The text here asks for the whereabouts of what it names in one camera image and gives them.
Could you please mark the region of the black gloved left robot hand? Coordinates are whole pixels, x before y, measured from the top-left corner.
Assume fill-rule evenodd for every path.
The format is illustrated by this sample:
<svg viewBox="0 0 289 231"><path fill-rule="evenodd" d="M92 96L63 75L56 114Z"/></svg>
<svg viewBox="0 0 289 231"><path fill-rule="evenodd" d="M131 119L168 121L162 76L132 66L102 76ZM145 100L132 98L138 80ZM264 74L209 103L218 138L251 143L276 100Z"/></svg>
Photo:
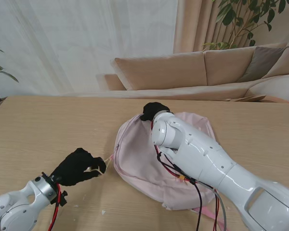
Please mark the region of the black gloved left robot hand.
<svg viewBox="0 0 289 231"><path fill-rule="evenodd" d="M77 148L69 154L51 173L63 186L74 186L105 173L106 163L101 157L93 157L83 148Z"/></svg>

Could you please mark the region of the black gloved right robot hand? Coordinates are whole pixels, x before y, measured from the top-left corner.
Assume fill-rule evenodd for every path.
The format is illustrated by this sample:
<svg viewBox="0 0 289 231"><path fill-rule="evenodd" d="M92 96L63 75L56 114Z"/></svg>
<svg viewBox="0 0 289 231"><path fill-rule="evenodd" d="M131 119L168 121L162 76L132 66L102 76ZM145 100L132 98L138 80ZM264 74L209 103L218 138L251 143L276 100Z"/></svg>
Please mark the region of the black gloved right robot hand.
<svg viewBox="0 0 289 231"><path fill-rule="evenodd" d="M154 116L160 111L170 112L170 109L159 102L147 103L143 107L143 114L140 116L140 119L142 121L152 121Z"/></svg>

